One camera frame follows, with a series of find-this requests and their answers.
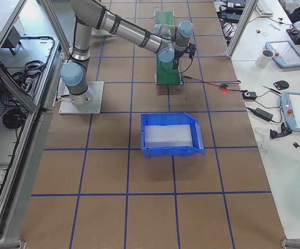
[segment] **white mug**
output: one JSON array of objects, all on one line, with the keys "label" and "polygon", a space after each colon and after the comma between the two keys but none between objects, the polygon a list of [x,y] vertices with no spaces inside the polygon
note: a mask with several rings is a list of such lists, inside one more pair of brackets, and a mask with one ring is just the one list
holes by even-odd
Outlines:
[{"label": "white mug", "polygon": [[256,65],[260,67],[265,67],[268,62],[272,59],[274,53],[271,50],[265,49],[262,51],[261,55],[256,60]]}]

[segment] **green conveyor belt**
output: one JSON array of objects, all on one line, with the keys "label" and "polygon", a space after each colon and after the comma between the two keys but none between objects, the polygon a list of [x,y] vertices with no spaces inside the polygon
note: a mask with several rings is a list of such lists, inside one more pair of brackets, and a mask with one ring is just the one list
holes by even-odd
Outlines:
[{"label": "green conveyor belt", "polygon": [[[155,24],[170,24],[174,25],[174,15],[172,11],[156,11]],[[173,62],[161,63],[158,56],[155,56],[156,61],[156,84],[157,85],[181,85],[182,80],[179,70],[173,70]]]}]

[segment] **white table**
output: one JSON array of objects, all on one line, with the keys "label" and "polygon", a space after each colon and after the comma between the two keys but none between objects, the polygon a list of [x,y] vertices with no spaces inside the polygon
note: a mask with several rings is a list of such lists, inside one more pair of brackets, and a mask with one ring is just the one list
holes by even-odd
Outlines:
[{"label": "white table", "polygon": [[[284,23],[290,23],[287,15],[277,0],[267,0],[266,3],[274,11],[272,19],[283,18]],[[251,20],[257,17],[253,13]],[[273,23],[281,31],[269,24]],[[258,18],[250,22],[245,29],[241,41],[233,54],[232,61],[237,78],[241,80],[240,88],[255,91],[261,95],[267,91],[262,85],[274,88],[273,83],[285,80],[290,84],[287,91],[300,92],[300,70],[283,70],[274,61],[270,61],[265,68],[256,66],[255,61],[265,47],[266,42],[289,40],[285,31],[288,25],[278,24],[268,18]],[[257,99],[265,106],[278,106],[280,98],[268,93]],[[246,102],[247,107],[261,108],[274,114],[273,120],[279,121],[279,108],[265,109],[255,102]],[[249,113],[251,125],[254,128],[269,128],[280,132],[280,124],[270,124]],[[300,146],[300,133],[269,141],[268,153],[261,157],[266,170],[270,188],[281,219],[287,239],[300,239],[300,147],[295,148],[293,143]]]}]

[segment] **keyboard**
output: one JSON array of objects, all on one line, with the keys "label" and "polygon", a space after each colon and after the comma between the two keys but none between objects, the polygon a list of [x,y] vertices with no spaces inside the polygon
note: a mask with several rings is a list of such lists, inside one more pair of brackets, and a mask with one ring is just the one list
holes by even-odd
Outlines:
[{"label": "keyboard", "polygon": [[274,15],[273,11],[265,3],[265,0],[258,0],[255,9],[261,17],[272,17]]}]

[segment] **blue plastic bin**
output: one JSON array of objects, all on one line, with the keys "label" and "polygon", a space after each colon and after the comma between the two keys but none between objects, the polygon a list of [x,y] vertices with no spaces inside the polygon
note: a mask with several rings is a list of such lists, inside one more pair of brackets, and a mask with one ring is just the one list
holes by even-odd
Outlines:
[{"label": "blue plastic bin", "polygon": [[[187,113],[141,114],[141,149],[146,158],[205,154],[199,121]],[[193,146],[145,147],[145,126],[190,125]]]}]

